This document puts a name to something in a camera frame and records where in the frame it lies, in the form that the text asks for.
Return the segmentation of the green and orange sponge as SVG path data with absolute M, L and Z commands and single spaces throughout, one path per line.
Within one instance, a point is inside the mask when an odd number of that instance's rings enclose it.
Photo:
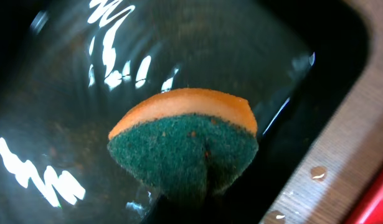
M 258 126 L 246 99 L 181 88 L 129 110 L 108 135 L 111 157 L 170 200 L 200 204 L 227 190 L 252 163 Z

